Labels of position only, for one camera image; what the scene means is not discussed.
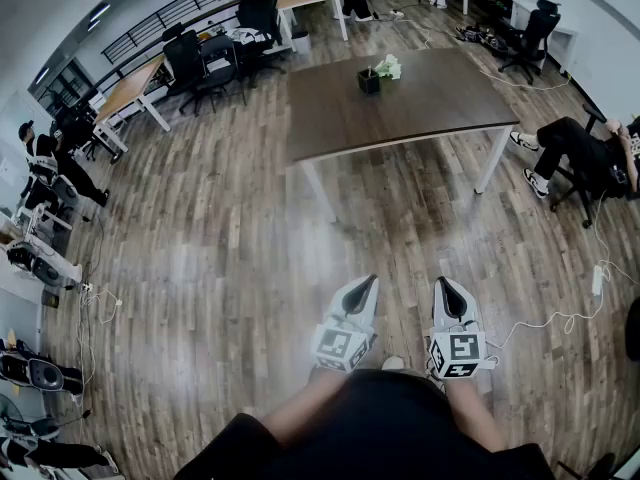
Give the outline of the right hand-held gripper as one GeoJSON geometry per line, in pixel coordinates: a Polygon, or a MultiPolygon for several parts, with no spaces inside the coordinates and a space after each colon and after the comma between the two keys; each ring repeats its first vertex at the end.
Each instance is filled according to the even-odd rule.
{"type": "Polygon", "coordinates": [[[471,378],[488,369],[485,333],[474,320],[477,303],[458,282],[440,276],[434,285],[432,317],[435,321],[466,321],[447,329],[430,330],[432,372],[440,380],[471,378]]]}

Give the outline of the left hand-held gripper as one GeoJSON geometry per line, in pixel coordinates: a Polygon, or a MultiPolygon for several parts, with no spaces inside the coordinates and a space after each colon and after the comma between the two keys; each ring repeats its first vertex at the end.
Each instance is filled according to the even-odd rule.
{"type": "Polygon", "coordinates": [[[335,292],[329,313],[347,317],[352,322],[330,316],[316,326],[312,339],[316,366],[339,372],[352,372],[358,366],[377,337],[370,326],[378,294],[379,279],[376,275],[357,278],[335,292]]]}

